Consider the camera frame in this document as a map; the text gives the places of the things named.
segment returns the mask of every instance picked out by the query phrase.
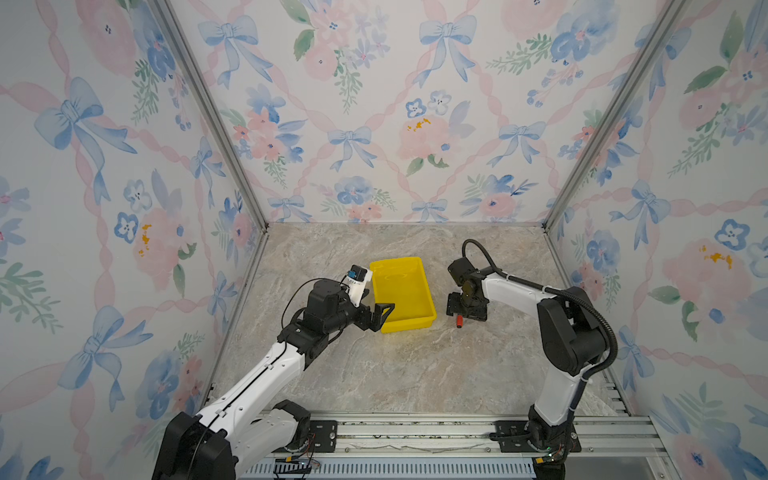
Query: yellow plastic tray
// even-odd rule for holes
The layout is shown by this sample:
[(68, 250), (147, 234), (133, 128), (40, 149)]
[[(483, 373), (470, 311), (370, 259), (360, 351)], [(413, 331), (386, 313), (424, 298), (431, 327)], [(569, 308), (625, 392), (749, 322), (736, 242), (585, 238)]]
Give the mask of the yellow plastic tray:
[(424, 264), (419, 257), (371, 263), (373, 296), (377, 303), (394, 303), (382, 333), (424, 329), (437, 318)]

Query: marble floor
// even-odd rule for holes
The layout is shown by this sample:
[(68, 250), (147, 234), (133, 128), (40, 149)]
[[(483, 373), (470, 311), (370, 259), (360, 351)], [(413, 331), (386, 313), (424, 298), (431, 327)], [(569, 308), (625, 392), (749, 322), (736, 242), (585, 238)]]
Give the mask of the marble floor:
[[(231, 388), (262, 358), (280, 331), (286, 302), (304, 281), (341, 278), (354, 263), (421, 257), (438, 312), (432, 327), (387, 334), (350, 327), (270, 404), (288, 398), (313, 411), (526, 415), (548, 366), (538, 323), (498, 303), (489, 305), (488, 322), (466, 320), (462, 329), (445, 315), (447, 295), (455, 289), (447, 267), (469, 237), (483, 243), (505, 271), (562, 286), (537, 227), (274, 223), (214, 377), (215, 394)], [(479, 250), (468, 247), (468, 255), (476, 266), (485, 266)], [(307, 285), (296, 296), (288, 319), (306, 304), (310, 290)], [(577, 414), (615, 415), (602, 376), (595, 377), (600, 378), (587, 387)]]

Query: blue bow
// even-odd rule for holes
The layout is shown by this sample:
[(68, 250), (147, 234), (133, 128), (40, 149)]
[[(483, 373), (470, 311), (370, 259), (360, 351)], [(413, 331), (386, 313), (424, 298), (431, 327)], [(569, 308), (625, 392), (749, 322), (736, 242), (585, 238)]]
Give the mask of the blue bow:
[[(442, 24), (436, 20), (430, 20), (429, 22), (423, 22), (419, 26), (419, 39), (422, 45), (429, 45), (438, 42), (437, 49), (435, 50), (435, 60), (432, 63), (432, 68), (424, 70), (422, 73), (416, 75), (413, 79), (413, 83), (419, 83), (419, 87), (424, 86), (424, 82), (430, 73), (438, 68), (442, 67), (445, 61), (445, 39), (450, 38), (456, 40), (464, 45), (472, 43), (472, 39), (475, 37), (475, 29), (478, 26), (478, 21), (473, 15), (467, 15), (462, 17), (456, 23)], [(451, 51), (451, 59), (453, 59), (453, 68), (456, 69), (456, 73), (464, 81), (467, 81), (467, 68), (475, 66), (475, 63), (466, 58), (460, 51), (455, 43), (450, 41), (448, 43), (448, 49)]]
[(437, 200), (436, 202), (413, 202), (411, 204), (411, 210), (415, 212), (422, 212), (422, 219), (419, 222), (426, 222), (429, 215), (435, 219), (435, 222), (442, 223), (448, 221), (447, 218), (439, 214), (438, 212), (444, 212), (448, 206), (446, 199)]
[(96, 164), (96, 177), (94, 178), (94, 197), (96, 204), (101, 204), (101, 198), (112, 200), (107, 193), (107, 186), (104, 184), (104, 177), (101, 176), (101, 169), (104, 168), (104, 152), (101, 150), (98, 142), (91, 134), (83, 130), (79, 124), (86, 127), (92, 134), (113, 147), (135, 154), (136, 150), (124, 142), (128, 135), (127, 128), (115, 129), (104, 128), (95, 123), (85, 120), (86, 118), (99, 117), (104, 114), (104, 107), (101, 106), (96, 94), (91, 86), (80, 77), (72, 79), (69, 84), (69, 97), (71, 100), (64, 100), (60, 108), (47, 108), (38, 119), (35, 120), (35, 129), (53, 148), (64, 150), (72, 142), (72, 129), (77, 135), (83, 148), (91, 155)]
[(123, 392), (120, 390), (120, 383), (118, 383), (118, 375), (120, 375), (122, 363), (120, 358), (114, 353), (100, 353), (99, 350), (120, 349), (126, 346), (138, 345), (152, 338), (151, 333), (142, 333), (146, 323), (144, 321), (120, 338), (109, 340), (109, 337), (114, 335), (123, 326), (124, 321), (123, 316), (113, 306), (103, 306), (94, 318), (93, 335), (85, 341), (83, 351), (75, 353), (69, 359), (69, 362), (64, 367), (64, 372), (58, 380), (58, 385), (62, 388), (67, 390), (79, 389), (85, 385), (85, 382), (91, 375), (93, 362), (96, 361), (97, 365), (107, 370), (112, 375), (112, 378), (114, 378), (112, 389), (109, 392), (110, 412), (114, 412), (114, 407), (118, 400), (125, 400)]
[[(640, 48), (645, 45), (645, 42), (648, 40), (650, 30), (653, 28), (653, 26), (654, 24), (649, 24), (640, 29), (640, 33), (637, 34), (637, 38), (634, 41), (634, 46)], [(677, 56), (680, 54), (680, 51), (683, 50), (685, 45), (688, 43), (689, 39), (690, 28), (681, 28), (680, 30), (674, 32), (674, 34), (672, 34), (670, 37), (669, 42), (667, 42), (667, 45), (664, 47), (664, 51), (667, 53), (667, 57), (670, 60), (677, 58)], [(648, 100), (652, 100), (654, 98), (656, 87), (664, 87), (666, 85), (667, 82), (664, 80), (664, 58), (659, 57), (654, 66), (653, 73), (650, 74)]]
[(611, 214), (611, 221), (618, 220), (619, 218), (626, 218), (627, 220), (633, 220), (637, 215), (640, 215), (640, 222), (637, 224), (637, 229), (634, 231), (634, 249), (637, 250), (637, 245), (640, 244), (640, 240), (648, 245), (648, 232), (646, 227), (646, 218), (650, 212), (650, 219), (654, 223), (661, 222), (667, 215), (670, 214), (672, 206), (666, 200), (656, 198), (650, 191), (650, 187), (644, 180), (638, 180), (632, 187), (632, 197), (639, 200), (637, 204), (632, 207), (627, 213), (613, 211)]
[(205, 137), (200, 138), (200, 150), (197, 151), (197, 155), (190, 159), (190, 171), (195, 178), (200, 178), (200, 173), (203, 174), (205, 180), (208, 182), (208, 208), (214, 205), (214, 179), (211, 177), (210, 172), (214, 172), (219, 177), (226, 177), (227, 175), (221, 171), (222, 162), (212, 164), (208, 159), (214, 155), (214, 152), (210, 149), (208, 139)]
[(503, 155), (493, 157), (488, 161), (488, 165), (494, 167), (502, 158), (512, 155), (515, 150), (518, 149), (518, 143), (520, 144), (520, 150), (523, 152), (523, 157), (525, 157), (525, 160), (527, 160), (528, 163), (531, 163), (531, 155), (538, 155), (539, 152), (528, 144), (527, 138), (538, 140), (543, 135), (546, 127), (547, 124), (543, 121), (537, 121), (530, 127), (524, 125), (522, 127), (518, 127), (517, 125), (505, 125), (504, 127), (501, 127), (498, 131), (498, 137), (502, 140), (508, 138), (511, 138), (512, 140), (509, 142), (507, 151), (504, 152)]
[[(223, 84), (224, 87), (227, 88), (230, 87), (230, 76), (232, 75), (232, 72), (240, 68), (240, 56), (237, 54), (238, 51), (245, 57), (246, 61), (250, 63), (250, 66), (253, 67), (258, 74), (268, 81), (272, 81), (270, 74), (266, 72), (272, 64), (262, 58), (258, 58), (240, 43), (243, 41), (250, 45), (259, 44), (259, 35), (256, 32), (256, 24), (251, 17), (248, 15), (241, 15), (237, 17), (237, 20), (234, 22), (225, 23), (223, 25), (217, 25), (216, 22), (210, 21), (203, 22), (197, 26), (197, 29), (200, 30), (200, 35), (203, 35), (203, 40), (211, 47), (215, 47), (222, 41), (224, 42), (224, 50), (227, 52), (227, 60), (230, 62), (230, 69), (219, 75), (217, 84)], [(233, 42), (231, 42), (230, 39), (236, 40), (234, 45), (232, 45)]]
[(360, 127), (355, 131), (341, 131), (334, 130), (328, 132), (328, 142), (331, 145), (338, 145), (344, 143), (344, 157), (341, 160), (333, 162), (331, 168), (339, 171), (341, 164), (352, 158), (352, 147), (355, 148), (357, 154), (362, 158), (362, 161), (366, 162), (369, 167), (373, 168), (371, 160), (376, 158), (376, 155), (370, 154), (363, 150), (358, 144), (370, 144), (371, 143), (371, 129), (368, 127)]
[(637, 388), (634, 384), (633, 366), (637, 367), (637, 374), (642, 378), (653, 375), (656, 369), (654, 368), (654, 364), (640, 351), (640, 347), (634, 344), (634, 335), (632, 335), (632, 332), (626, 325), (619, 329), (619, 338), (621, 338), (621, 342), (626, 345), (619, 349), (619, 360), (626, 359), (630, 354), (634, 360), (634, 362), (627, 360), (627, 365), (624, 366), (622, 385), (625, 390), (629, 387), (636, 392)]
[(278, 222), (286, 221), (286, 218), (290, 218), (291, 212), (295, 213), (298, 218), (309, 223), (312, 215), (305, 214), (300, 208), (304, 207), (304, 197), (301, 195), (293, 195), (291, 198), (267, 198), (267, 203), (271, 207), (283, 208), (283, 218), (280, 218)]

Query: blue flower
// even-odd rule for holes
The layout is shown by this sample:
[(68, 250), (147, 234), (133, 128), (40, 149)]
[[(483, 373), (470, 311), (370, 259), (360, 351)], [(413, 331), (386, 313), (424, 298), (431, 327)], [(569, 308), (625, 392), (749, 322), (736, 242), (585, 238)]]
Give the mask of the blue flower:
[(136, 416), (159, 419), (168, 408), (170, 394), (179, 386), (181, 360), (178, 352), (164, 350), (152, 360), (136, 390)]
[(51, 464), (51, 456), (40, 458), (32, 468), (29, 469), (27, 474), (27, 480), (56, 480), (64, 473), (62, 467), (56, 467), (50, 472), (48, 466)]
[(634, 384), (635, 368), (637, 368), (637, 374), (642, 378), (647, 378), (653, 375), (656, 369), (650, 359), (640, 351), (640, 347), (635, 345), (634, 335), (632, 335), (631, 330), (629, 330), (626, 325), (619, 329), (619, 338), (621, 338), (621, 342), (626, 346), (622, 346), (619, 349), (618, 358), (619, 360), (627, 360), (627, 364), (624, 366), (622, 386), (624, 387), (624, 390), (628, 387), (636, 392), (637, 388)]
[(610, 180), (611, 177), (614, 176), (614, 173), (610, 170), (608, 170), (608, 167), (603, 167), (600, 170), (598, 170), (598, 183), (602, 187), (605, 185), (606, 180)]
[(508, 183), (514, 179), (515, 177), (512, 175), (504, 175), (499, 179), (497, 179), (495, 175), (488, 175), (488, 178), (483, 182), (482, 191), (487, 195), (511, 194), (512, 187), (510, 187)]
[(584, 60), (596, 55), (616, 36), (618, 12), (613, 0), (581, 0), (572, 12), (560, 17), (558, 36), (552, 42), (552, 60)]
[(389, 51), (389, 45), (385, 45), (386, 33), (374, 30), (371, 33), (371, 40), (373, 40), (373, 47), (380, 57), (384, 58), (384, 54)]
[(760, 111), (760, 106), (755, 105), (755, 107), (750, 110), (750, 113), (746, 115), (737, 114), (736, 124), (723, 129), (725, 136), (733, 137), (734, 147), (741, 142), (742, 138), (746, 138), (747, 140), (755, 139), (755, 133), (752, 131), (752, 128), (760, 127), (766, 117), (765, 111), (761, 114), (757, 114), (758, 111)]
[(750, 234), (750, 226), (737, 223), (733, 218), (723, 222), (723, 226), (715, 233), (715, 240), (731, 250), (744, 250), (746, 236)]
[(157, 26), (147, 4), (140, 3), (132, 12), (136, 45), (147, 55), (147, 60), (154, 73), (165, 81), (166, 75), (176, 70), (174, 56), (165, 45), (163, 33)]
[(750, 270), (758, 278), (768, 278), (768, 237), (762, 243), (752, 243), (746, 249), (750, 259)]
[(436, 90), (429, 94), (429, 103), (427, 108), (434, 110), (438, 115), (448, 113), (448, 104), (451, 103), (451, 95), (446, 94), (445, 90)]
[(619, 138), (624, 138), (627, 135), (629, 127), (637, 128), (643, 124), (643, 118), (638, 114), (642, 106), (643, 98), (638, 96), (629, 104), (629, 107), (627, 107), (624, 114), (621, 115), (624, 124), (621, 125), (621, 128), (619, 129)]
[(616, 273), (619, 259), (619, 243), (608, 230), (598, 230), (587, 243), (587, 257), (592, 260), (594, 269), (605, 276)]
[(408, 112), (408, 118), (421, 117), (427, 113), (427, 107), (424, 106), (421, 98), (416, 98), (414, 101), (406, 102), (406, 112)]
[(216, 275), (216, 287), (214, 288), (214, 294), (211, 295), (210, 300), (208, 300), (208, 313), (215, 316), (216, 311), (221, 310), (221, 315), (223, 317), (222, 325), (224, 326), (224, 331), (227, 330), (227, 304), (224, 302), (224, 299), (236, 295), (237, 290), (235, 290), (235, 282), (232, 282), (229, 286), (227, 286), (227, 277), (224, 276), (224, 272), (219, 271), (219, 274)]
[(152, 207), (152, 197), (144, 189), (144, 182), (141, 180), (129, 180), (123, 189), (123, 198), (131, 202), (131, 210), (135, 214)]
[(138, 228), (139, 219), (136, 215), (127, 215), (124, 212), (120, 212), (118, 214), (118, 224), (114, 226), (114, 234), (125, 240), (126, 243), (133, 243)]
[(18, 229), (18, 225), (22, 222), (21, 218), (13, 218), (0, 225), (0, 258), (5, 257), (8, 252), (8, 244), (21, 245), (27, 241), (24, 237), (12, 233)]
[(701, 424), (701, 432), (707, 437), (705, 442), (720, 459), (731, 478), (746, 480), (745, 471), (757, 478), (768, 477), (768, 468), (760, 459), (739, 446), (741, 430), (735, 423), (705, 420)]
[(362, 40), (358, 38), (357, 48), (355, 48), (355, 65), (361, 67), (363, 65), (366, 68), (371, 68), (371, 60), (376, 60), (376, 56), (371, 51), (371, 42), (366, 39), (366, 43), (363, 44)]
[(266, 111), (270, 114), (270, 121), (275, 124), (280, 122), (280, 115), (277, 113), (277, 109), (285, 107), (286, 101), (283, 97), (272, 98), (270, 91), (263, 84), (259, 84), (256, 90), (248, 87), (245, 91), (250, 96), (247, 103), (256, 114), (261, 115), (261, 111), (266, 108)]
[(373, 198), (371, 183), (363, 177), (342, 178), (334, 189), (337, 193), (336, 198), (344, 205), (352, 202), (362, 205)]
[(28, 188), (19, 188), (11, 192), (8, 181), (4, 177), (0, 177), (0, 217), (4, 217), (12, 208), (20, 212), (29, 212), (31, 207), (24, 202), (28, 199)]

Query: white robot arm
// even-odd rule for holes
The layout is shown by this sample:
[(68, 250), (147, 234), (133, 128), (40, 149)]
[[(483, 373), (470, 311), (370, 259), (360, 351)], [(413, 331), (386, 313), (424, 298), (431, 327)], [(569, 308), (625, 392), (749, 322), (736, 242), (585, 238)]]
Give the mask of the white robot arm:
[[(469, 243), (483, 252), (490, 266), (478, 270), (472, 265), (466, 256)], [(548, 461), (564, 460), (574, 412), (589, 377), (616, 359), (613, 330), (582, 289), (573, 286), (559, 290), (508, 275), (477, 240), (464, 242), (462, 257), (451, 263), (448, 271), (462, 290), (449, 295), (448, 315), (484, 322), (488, 303), (498, 301), (538, 319), (541, 343), (551, 365), (544, 388), (528, 412), (528, 432), (519, 440), (528, 440), (541, 452), (558, 452)]]
[(306, 450), (310, 413), (304, 408), (285, 400), (265, 418), (258, 415), (348, 325), (381, 329), (395, 305), (377, 303), (373, 311), (360, 305), (371, 277), (370, 270), (355, 265), (342, 282), (315, 279), (307, 306), (293, 314), (277, 342), (247, 375), (196, 416), (182, 412), (171, 420), (152, 479), (234, 480), (277, 449)]

